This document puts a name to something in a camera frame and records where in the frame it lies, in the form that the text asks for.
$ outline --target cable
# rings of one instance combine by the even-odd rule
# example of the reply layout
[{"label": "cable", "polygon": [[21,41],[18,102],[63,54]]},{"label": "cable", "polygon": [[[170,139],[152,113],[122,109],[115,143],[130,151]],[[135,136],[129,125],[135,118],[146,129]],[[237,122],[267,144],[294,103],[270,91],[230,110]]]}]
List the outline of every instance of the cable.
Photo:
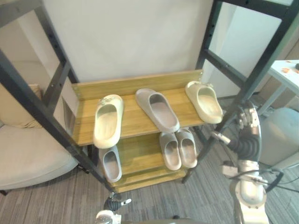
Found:
[{"label": "cable", "polygon": [[[255,182],[260,182],[260,183],[264,183],[264,184],[267,184],[267,185],[272,185],[272,183],[267,183],[267,182],[264,182],[264,181],[261,181],[261,180],[258,180],[258,179],[253,179],[253,181],[255,181]],[[275,185],[275,187],[278,187],[278,188],[282,188],[282,189],[285,189],[285,190],[290,190],[290,191],[294,191],[294,192],[299,193],[299,190],[295,190],[295,189],[291,189],[291,188],[286,188],[286,187],[283,187],[283,186],[280,186],[280,185]]]},{"label": "cable", "polygon": [[280,183],[280,184],[288,184],[288,183],[292,183],[292,182],[294,182],[294,181],[296,181],[296,180],[298,180],[298,179],[299,179],[299,177],[297,177],[296,179],[294,179],[294,180],[292,180],[292,181],[284,182],[284,183]]},{"label": "cable", "polygon": [[249,171],[245,171],[245,172],[239,173],[238,175],[230,177],[229,179],[238,179],[240,176],[243,176],[245,174],[254,173],[254,172],[265,173],[265,172],[271,172],[271,171],[272,171],[271,169],[264,169],[262,171],[260,171],[259,169],[253,169],[253,170],[249,170]]},{"label": "cable", "polygon": [[240,176],[243,176],[243,175],[249,174],[249,173],[254,173],[254,172],[260,172],[261,174],[263,174],[265,172],[273,172],[273,171],[279,172],[279,175],[276,177],[276,179],[272,183],[270,183],[270,184],[266,183],[266,182],[263,182],[263,183],[266,183],[268,185],[268,188],[266,189],[266,192],[270,192],[273,188],[275,188],[278,185],[278,183],[280,182],[281,178],[284,176],[283,171],[280,170],[280,169],[276,169],[276,168],[263,169],[263,170],[254,169],[254,170],[249,170],[249,171],[245,171],[245,172],[239,173],[238,175],[230,177],[229,179],[238,179]]}]

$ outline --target wooden panel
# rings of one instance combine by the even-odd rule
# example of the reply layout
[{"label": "wooden panel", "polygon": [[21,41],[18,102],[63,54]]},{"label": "wooden panel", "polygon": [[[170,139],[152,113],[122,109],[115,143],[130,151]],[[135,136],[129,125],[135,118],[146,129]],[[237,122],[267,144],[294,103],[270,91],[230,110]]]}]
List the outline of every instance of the wooden panel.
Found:
[{"label": "wooden panel", "polygon": [[[185,89],[160,91],[168,100],[175,112],[181,127],[203,124],[198,117],[192,103],[185,94]],[[121,138],[158,133],[159,130],[139,107],[135,95],[122,96],[124,100],[124,114],[121,125]],[[94,115],[98,99],[80,101],[75,121],[73,139],[80,145],[93,143]]]},{"label": "wooden panel", "polygon": [[155,91],[183,88],[201,77],[202,70],[165,73],[126,79],[104,80],[90,83],[73,84],[79,100],[103,98],[109,94],[134,95],[138,89],[150,88]]},{"label": "wooden panel", "polygon": [[177,172],[175,172],[174,174],[171,174],[171,175],[161,176],[161,177],[157,177],[157,178],[154,178],[154,179],[129,184],[129,185],[124,186],[124,187],[116,187],[115,191],[118,192],[118,193],[121,193],[121,192],[134,190],[134,189],[138,189],[138,188],[144,188],[144,187],[154,185],[154,184],[157,184],[157,183],[163,183],[163,182],[166,182],[166,181],[172,181],[172,180],[176,180],[176,179],[179,179],[179,178],[183,178],[184,176],[185,176],[185,171],[180,170],[180,171],[177,171]]},{"label": "wooden panel", "polygon": [[122,139],[117,147],[123,175],[164,166],[158,133]]},{"label": "wooden panel", "polygon": [[166,175],[171,175],[176,173],[177,171],[172,171],[168,169],[167,167],[162,167],[162,168],[155,168],[152,170],[145,170],[139,173],[133,173],[129,175],[123,175],[121,179],[118,182],[111,183],[113,187],[124,187],[126,185],[136,183],[136,182],[141,182],[153,178],[158,178],[161,176],[166,176]]}]

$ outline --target white table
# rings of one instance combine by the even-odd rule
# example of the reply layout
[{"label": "white table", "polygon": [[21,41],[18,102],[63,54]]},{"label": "white table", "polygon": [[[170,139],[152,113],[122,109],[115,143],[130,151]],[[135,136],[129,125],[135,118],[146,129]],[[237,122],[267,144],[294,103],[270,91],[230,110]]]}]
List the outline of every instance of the white table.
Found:
[{"label": "white table", "polygon": [[[299,60],[283,60],[275,61],[269,74],[275,77],[281,82],[281,85],[275,90],[275,92],[269,97],[264,105],[257,111],[259,115],[264,113],[268,107],[285,91],[286,88],[292,90],[296,95],[299,94],[299,74],[295,72],[295,65],[299,63]],[[288,73],[282,71],[283,68],[289,68]]]}]

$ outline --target slipper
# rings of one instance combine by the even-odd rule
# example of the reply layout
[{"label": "slipper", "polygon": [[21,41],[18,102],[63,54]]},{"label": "slipper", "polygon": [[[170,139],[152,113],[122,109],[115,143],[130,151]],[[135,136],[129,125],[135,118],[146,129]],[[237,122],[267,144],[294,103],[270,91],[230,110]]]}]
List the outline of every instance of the slipper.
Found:
[{"label": "slipper", "polygon": [[135,96],[138,105],[161,132],[172,133],[179,129],[178,118],[165,96],[151,89],[139,89]]},{"label": "slipper", "polygon": [[182,164],[187,168],[196,167],[197,153],[193,134],[187,129],[180,128],[175,135],[178,139],[178,148]]},{"label": "slipper", "polygon": [[222,121],[223,112],[211,84],[191,81],[186,85],[185,92],[204,122],[218,124]]},{"label": "slipper", "polygon": [[178,141],[174,133],[161,133],[159,142],[165,165],[170,170],[178,170],[182,166],[178,152]]},{"label": "slipper", "polygon": [[117,182],[121,178],[121,161],[117,146],[100,149],[99,158],[104,169],[105,177],[110,183]]},{"label": "slipper", "polygon": [[93,143],[97,148],[116,145],[121,136],[123,100],[118,95],[108,95],[99,100],[95,113]]}]

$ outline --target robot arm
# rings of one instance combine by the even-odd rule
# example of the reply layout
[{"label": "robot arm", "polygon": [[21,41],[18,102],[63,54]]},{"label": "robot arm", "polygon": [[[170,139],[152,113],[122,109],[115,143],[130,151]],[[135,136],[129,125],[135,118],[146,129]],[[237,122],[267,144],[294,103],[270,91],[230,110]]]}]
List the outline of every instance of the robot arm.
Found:
[{"label": "robot arm", "polygon": [[258,160],[261,153],[261,130],[257,112],[248,102],[240,108],[238,122],[241,128],[238,140],[231,140],[218,132],[212,132],[214,138],[225,143],[238,155],[238,167],[223,164],[224,175],[233,179],[230,192],[234,199],[235,222],[238,224],[268,224],[265,213],[266,191],[263,184],[253,180],[263,180],[259,175]]}]

